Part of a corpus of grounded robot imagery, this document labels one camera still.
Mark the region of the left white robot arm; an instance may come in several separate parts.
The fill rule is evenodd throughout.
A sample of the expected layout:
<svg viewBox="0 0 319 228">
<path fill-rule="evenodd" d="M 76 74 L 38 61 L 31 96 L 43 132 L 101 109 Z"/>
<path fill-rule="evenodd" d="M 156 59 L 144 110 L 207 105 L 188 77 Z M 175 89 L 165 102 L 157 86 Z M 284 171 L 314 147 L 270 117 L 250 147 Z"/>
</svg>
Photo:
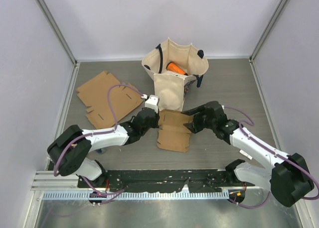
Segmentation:
<svg viewBox="0 0 319 228">
<path fill-rule="evenodd" d="M 54 163 L 54 175 L 75 174 L 88 182 L 90 187 L 102 187 L 108 174 L 97 160 L 90 160 L 87 155 L 109 146 L 124 146 L 139 141 L 149 129 L 158 128 L 159 117 L 153 109 L 143 108 L 117 127 L 96 130 L 80 129 L 78 125 L 68 127 L 47 149 Z"/>
</svg>

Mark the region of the brown cardboard box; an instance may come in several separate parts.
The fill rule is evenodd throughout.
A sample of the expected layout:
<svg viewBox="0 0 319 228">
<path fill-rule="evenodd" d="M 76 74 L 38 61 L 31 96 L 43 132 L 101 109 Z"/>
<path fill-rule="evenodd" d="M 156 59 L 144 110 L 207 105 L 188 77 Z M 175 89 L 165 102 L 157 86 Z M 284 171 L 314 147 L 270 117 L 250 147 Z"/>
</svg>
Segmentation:
<svg viewBox="0 0 319 228">
<path fill-rule="evenodd" d="M 186 153 L 189 149 L 191 132 L 184 126 L 192 122 L 193 117 L 173 110 L 162 110 L 159 113 L 159 149 Z"/>
</svg>

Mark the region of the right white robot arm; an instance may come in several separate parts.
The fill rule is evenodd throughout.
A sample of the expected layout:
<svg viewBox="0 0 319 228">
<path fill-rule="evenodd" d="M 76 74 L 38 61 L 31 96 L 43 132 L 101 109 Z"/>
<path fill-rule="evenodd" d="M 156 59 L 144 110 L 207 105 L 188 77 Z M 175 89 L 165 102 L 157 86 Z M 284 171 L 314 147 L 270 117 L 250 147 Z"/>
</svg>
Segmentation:
<svg viewBox="0 0 319 228">
<path fill-rule="evenodd" d="M 301 155 L 289 155 L 270 146 L 244 127 L 244 123 L 254 125 L 251 118 L 247 121 L 229 119 L 225 109 L 226 106 L 212 101 L 184 111 L 183 114 L 192 117 L 191 122 L 184 124 L 192 133 L 209 129 L 217 138 L 246 152 L 261 165 L 256 167 L 241 159 L 232 162 L 226 167 L 225 173 L 229 185 L 245 182 L 259 186 L 285 207 L 291 207 L 301 199 L 319 198 L 308 196 L 308 193 L 319 187 L 319 183 L 310 174 Z"/>
</svg>

